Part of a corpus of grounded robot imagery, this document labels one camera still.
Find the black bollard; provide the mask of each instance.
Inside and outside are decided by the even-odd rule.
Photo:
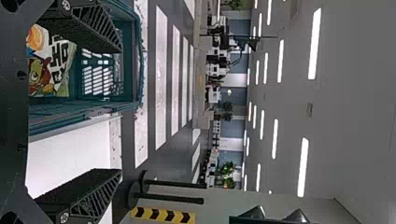
[[[173,181],[145,180],[144,183],[146,185],[159,185],[159,186],[177,187],[177,188],[185,188],[185,189],[206,189],[206,185],[202,185],[202,184],[181,183],[181,182],[173,182]]]
[[[204,198],[189,198],[161,194],[135,193],[134,197],[137,199],[150,199],[159,201],[168,201],[174,203],[196,203],[204,204]]]

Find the potted plant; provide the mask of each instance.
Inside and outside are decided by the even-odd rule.
[[[242,7],[242,0],[225,0],[222,6],[228,6],[232,10],[239,10]]]
[[[231,177],[224,179],[223,187],[225,189],[234,189],[235,186],[236,186],[235,181],[233,181],[233,179]]]
[[[231,112],[233,111],[233,103],[226,101],[219,104],[219,108],[223,111]]]

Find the black metal frame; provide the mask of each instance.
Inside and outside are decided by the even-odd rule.
[[[29,143],[26,36],[53,2],[0,1],[0,223],[53,223],[25,187]],[[70,217],[67,223],[87,223],[83,219]]]

